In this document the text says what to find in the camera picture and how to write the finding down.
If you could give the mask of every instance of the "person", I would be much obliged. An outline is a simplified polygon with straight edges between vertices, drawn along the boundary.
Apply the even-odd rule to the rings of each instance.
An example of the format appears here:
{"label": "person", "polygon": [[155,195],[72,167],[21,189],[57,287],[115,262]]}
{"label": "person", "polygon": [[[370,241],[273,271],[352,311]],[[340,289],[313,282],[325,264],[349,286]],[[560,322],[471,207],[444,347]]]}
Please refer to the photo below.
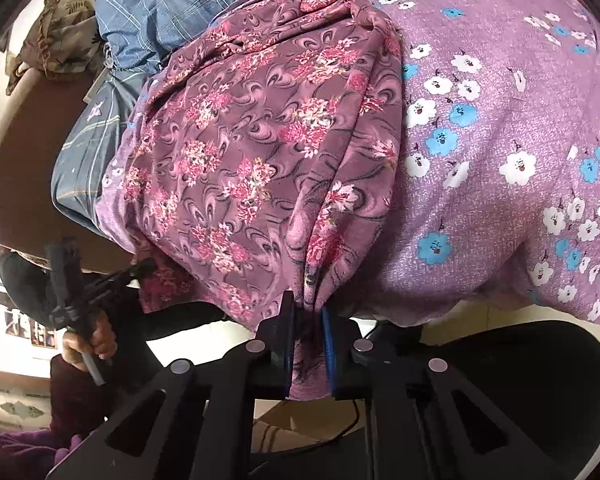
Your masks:
{"label": "person", "polygon": [[[106,417],[123,406],[128,397],[120,396],[116,390],[120,386],[126,387],[131,375],[140,371],[136,365],[131,373],[129,370],[122,373],[122,368],[129,363],[120,360],[123,348],[119,346],[114,327],[103,312],[98,316],[96,329],[88,342],[75,333],[64,334],[62,353],[50,362],[49,428],[0,433],[2,450],[25,480],[44,480],[49,471],[96,430]],[[84,352],[98,359],[113,361],[112,381],[103,386],[94,384],[82,360]],[[142,385],[150,379],[150,373],[140,376]],[[254,451],[284,450],[316,442],[291,431],[272,428],[262,421],[254,422],[253,431]]]}
{"label": "person", "polygon": [[[85,283],[102,277],[97,272],[83,272],[82,276]],[[21,313],[46,328],[58,328],[50,319],[51,311],[56,307],[56,295],[48,269],[0,245],[0,280]],[[137,333],[145,341],[229,319],[215,305],[203,301],[180,304],[173,310],[155,314],[156,316],[142,316],[138,290],[133,287],[125,287],[104,312],[105,316],[115,318],[118,333]]]}
{"label": "person", "polygon": [[205,299],[256,330],[292,290],[296,399],[328,390],[327,304],[600,323],[600,24],[578,0],[238,0],[135,113],[96,212],[158,261],[144,308]]}

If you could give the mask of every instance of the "black sleeve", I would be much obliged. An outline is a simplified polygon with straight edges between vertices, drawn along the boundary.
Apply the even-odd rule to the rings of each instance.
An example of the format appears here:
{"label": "black sleeve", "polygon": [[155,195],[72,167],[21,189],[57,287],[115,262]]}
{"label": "black sleeve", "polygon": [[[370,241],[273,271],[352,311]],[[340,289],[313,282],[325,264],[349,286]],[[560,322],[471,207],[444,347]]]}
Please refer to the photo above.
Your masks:
{"label": "black sleeve", "polygon": [[51,280],[44,269],[18,253],[2,254],[0,279],[17,309],[38,323],[54,328],[49,321],[49,314],[55,307],[48,298]]}

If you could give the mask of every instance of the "hand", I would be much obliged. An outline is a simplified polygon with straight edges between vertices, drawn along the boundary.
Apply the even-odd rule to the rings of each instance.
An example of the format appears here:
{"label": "hand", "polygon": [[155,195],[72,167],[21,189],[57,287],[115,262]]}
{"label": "hand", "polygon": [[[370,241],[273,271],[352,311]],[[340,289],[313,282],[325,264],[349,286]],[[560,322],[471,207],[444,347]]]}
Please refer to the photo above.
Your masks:
{"label": "hand", "polygon": [[96,318],[96,329],[88,343],[74,332],[65,332],[62,338],[62,358],[83,372],[87,371],[87,367],[82,361],[81,352],[95,354],[105,360],[113,357],[117,350],[116,335],[107,314],[102,310]]}

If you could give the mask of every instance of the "brown patterned cloth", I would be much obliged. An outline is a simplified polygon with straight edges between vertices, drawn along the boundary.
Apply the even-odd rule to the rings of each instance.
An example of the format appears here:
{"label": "brown patterned cloth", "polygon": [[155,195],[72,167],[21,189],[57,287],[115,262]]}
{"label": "brown patterned cloth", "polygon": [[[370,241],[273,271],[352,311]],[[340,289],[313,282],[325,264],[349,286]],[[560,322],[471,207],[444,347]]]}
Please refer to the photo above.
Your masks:
{"label": "brown patterned cloth", "polygon": [[7,95],[29,68],[51,80],[68,81],[104,66],[95,0],[45,0],[45,8],[31,26],[22,49],[11,65]]}

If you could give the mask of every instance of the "finger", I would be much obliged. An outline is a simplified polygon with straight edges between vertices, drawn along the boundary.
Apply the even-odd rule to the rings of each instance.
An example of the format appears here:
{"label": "finger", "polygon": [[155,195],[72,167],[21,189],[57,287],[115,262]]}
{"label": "finger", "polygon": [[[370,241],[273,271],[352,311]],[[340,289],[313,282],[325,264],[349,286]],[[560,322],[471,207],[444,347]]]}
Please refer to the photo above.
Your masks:
{"label": "finger", "polygon": [[113,343],[106,351],[98,352],[98,357],[105,361],[111,359],[118,351],[118,343]]}
{"label": "finger", "polygon": [[115,341],[107,341],[93,349],[97,356],[108,355],[110,352],[115,353],[118,344]]}
{"label": "finger", "polygon": [[97,328],[95,332],[93,332],[93,335],[91,335],[91,345],[93,347],[101,345],[109,340],[116,340],[116,334],[113,332],[110,326],[101,326]]}
{"label": "finger", "polygon": [[67,349],[75,350],[80,353],[93,353],[93,347],[74,332],[66,332],[64,334],[62,345]]}

